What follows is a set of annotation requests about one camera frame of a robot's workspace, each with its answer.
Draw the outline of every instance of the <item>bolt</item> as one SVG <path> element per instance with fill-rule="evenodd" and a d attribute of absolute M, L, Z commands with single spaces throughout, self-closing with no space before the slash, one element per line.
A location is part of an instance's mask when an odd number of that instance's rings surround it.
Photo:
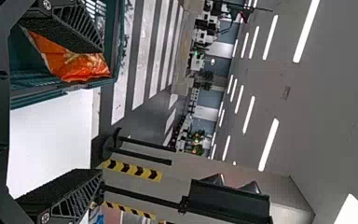
<path fill-rule="evenodd" d="M 43 6 L 47 11 L 51 10 L 51 3 L 49 2 L 49 0 L 43 0 Z"/>
<path fill-rule="evenodd" d="M 8 78 L 8 73 L 6 71 L 0 71 L 1 80 L 6 80 Z"/>
<path fill-rule="evenodd" d="M 42 220 L 42 224 L 48 223 L 48 221 L 50 220 L 50 214 L 49 214 L 49 213 L 45 213 L 45 214 L 42 216 L 41 220 Z"/>

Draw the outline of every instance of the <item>orange bag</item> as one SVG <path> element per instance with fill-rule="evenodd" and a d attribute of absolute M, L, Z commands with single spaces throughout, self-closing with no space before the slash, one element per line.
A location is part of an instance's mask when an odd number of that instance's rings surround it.
<path fill-rule="evenodd" d="M 28 31 L 51 74 L 66 82 L 111 77 L 101 53 L 77 54 L 42 35 Z"/>

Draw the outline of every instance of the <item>ceiling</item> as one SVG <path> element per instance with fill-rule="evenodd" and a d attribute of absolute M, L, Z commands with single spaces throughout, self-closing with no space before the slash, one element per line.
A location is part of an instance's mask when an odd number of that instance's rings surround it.
<path fill-rule="evenodd" d="M 272 120 L 280 126 L 266 172 L 290 175 L 314 209 L 313 223 L 334 223 L 349 193 L 358 199 L 358 4 L 321 0 L 300 63 L 292 63 L 310 0 L 259 0 L 257 12 L 239 33 L 237 56 L 230 73 L 238 79 L 234 101 L 225 94 L 223 126 L 217 129 L 215 160 L 257 169 Z M 262 60 L 269 28 L 279 15 L 269 56 Z M 248 60 L 255 27 L 260 33 Z M 245 58 L 241 50 L 250 33 Z M 240 112 L 234 114 L 238 92 L 245 85 Z M 284 88 L 291 87 L 287 100 Z M 255 108 L 242 134 L 250 98 Z"/>

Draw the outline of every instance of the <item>fluorescent light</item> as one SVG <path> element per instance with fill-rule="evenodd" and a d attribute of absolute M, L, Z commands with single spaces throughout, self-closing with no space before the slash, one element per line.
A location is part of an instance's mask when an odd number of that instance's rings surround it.
<path fill-rule="evenodd" d="M 243 85 L 241 85 L 240 96 L 238 97 L 237 105 L 235 106 L 235 114 L 238 114 L 238 110 L 240 109 L 240 104 L 241 104 L 241 100 L 242 100 L 242 94 L 243 94 Z"/>
<path fill-rule="evenodd" d="M 222 110 L 223 110 L 223 101 L 222 101 L 222 103 L 220 104 L 220 109 L 219 109 L 219 116 L 218 116 L 218 118 L 220 118 L 220 116 L 222 115 Z"/>
<path fill-rule="evenodd" d="M 269 48 L 271 47 L 271 41 L 275 33 L 275 28 L 277 27 L 277 22 L 278 22 L 278 15 L 275 15 L 274 19 L 272 20 L 271 29 L 269 30 L 266 48 L 264 49 L 263 60 L 266 60 L 267 57 L 269 56 Z"/>
<path fill-rule="evenodd" d="M 248 39 L 249 39 L 249 32 L 246 33 L 245 41 L 243 42 L 243 48 L 242 48 L 241 58 L 243 58 L 243 56 L 245 56 L 246 45 L 248 44 Z"/>
<path fill-rule="evenodd" d="M 214 139 L 215 139 L 215 137 L 216 137 L 216 132 L 213 133 L 213 138 L 212 138 L 211 146 L 213 146 L 213 144 L 214 144 Z"/>
<path fill-rule="evenodd" d="M 266 168 L 267 159 L 269 158 L 269 152 L 272 148 L 272 143 L 274 143 L 275 134 L 278 131 L 279 121 L 274 119 L 272 121 L 271 129 L 269 130 L 268 138 L 266 145 L 264 146 L 263 155 L 261 156 L 260 163 L 258 164 L 258 171 L 263 172 Z"/>
<path fill-rule="evenodd" d="M 222 127 L 223 119 L 225 118 L 225 112 L 226 112 L 226 110 L 224 109 L 224 110 L 223 110 L 223 113 L 222 113 L 222 118 L 220 118 L 219 128 Z"/>
<path fill-rule="evenodd" d="M 242 133 L 246 134 L 246 130 L 248 130 L 249 120 L 251 119 L 253 107 L 255 106 L 255 97 L 252 96 L 251 103 L 249 104 L 248 113 L 246 114 L 245 122 L 243 123 Z"/>
<path fill-rule="evenodd" d="M 216 151 L 216 144 L 214 144 L 214 146 L 213 146 L 212 155 L 211 155 L 211 160 L 213 160 L 215 151 Z"/>
<path fill-rule="evenodd" d="M 229 147 L 229 141 L 231 141 L 231 135 L 229 135 L 228 138 L 227 138 L 226 146 L 225 146 L 225 151 L 223 152 L 222 161 L 225 161 L 225 160 L 226 160 L 226 155 L 227 155 L 227 151 L 228 151 L 228 147 Z"/>
<path fill-rule="evenodd" d="M 348 195 L 334 224 L 358 224 L 358 200 Z"/>
<path fill-rule="evenodd" d="M 321 0 L 312 0 L 312 2 L 310 2 L 310 10 L 308 11 L 307 18 L 305 19 L 304 27 L 301 32 L 300 39 L 298 40 L 295 57 L 293 58 L 294 63 L 299 63 L 301 61 L 301 56 L 304 52 L 305 45 L 307 44 L 308 36 L 310 35 L 310 28 L 312 27 L 313 20 L 315 19 L 320 1 Z"/>
<path fill-rule="evenodd" d="M 255 35 L 254 35 L 254 40 L 252 42 L 252 46 L 251 46 L 251 52 L 249 53 L 249 59 L 252 59 L 253 57 L 253 53 L 255 51 L 255 42 L 257 41 L 257 36 L 258 36 L 258 30 L 260 29 L 260 26 L 257 26 L 255 28 Z"/>
<path fill-rule="evenodd" d="M 234 78 L 234 75 L 231 75 L 231 77 L 229 79 L 227 95 L 229 95 L 229 92 L 231 91 L 232 78 Z"/>
<path fill-rule="evenodd" d="M 231 98 L 229 99 L 230 102 L 232 102 L 234 100 L 235 89 L 237 89 L 237 82 L 238 82 L 238 79 L 235 78 L 234 86 L 232 87 Z"/>
<path fill-rule="evenodd" d="M 233 58 L 235 58 L 235 53 L 237 52 L 237 46 L 238 46 L 238 39 L 235 40 L 234 50 L 232 51 Z"/>

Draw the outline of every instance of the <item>warning stripe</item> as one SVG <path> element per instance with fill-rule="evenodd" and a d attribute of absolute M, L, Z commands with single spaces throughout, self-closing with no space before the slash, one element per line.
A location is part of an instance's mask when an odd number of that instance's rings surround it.
<path fill-rule="evenodd" d="M 162 172 L 155 171 L 149 168 L 144 168 L 137 165 L 128 164 L 122 161 L 108 160 L 103 163 L 103 168 L 121 172 L 127 175 L 137 176 L 143 179 L 148 179 L 155 182 L 160 182 Z"/>
<path fill-rule="evenodd" d="M 107 206 L 108 208 L 112 208 L 112 209 L 118 209 L 122 212 L 126 212 L 126 213 L 131 213 L 134 214 L 136 216 L 139 217 L 147 217 L 150 218 L 152 220 L 156 220 L 156 215 L 154 215 L 153 213 L 146 213 L 144 211 L 138 210 L 138 209 L 133 209 L 130 208 L 128 206 L 119 204 L 119 203 L 110 203 L 110 202 L 104 202 L 103 205 Z"/>

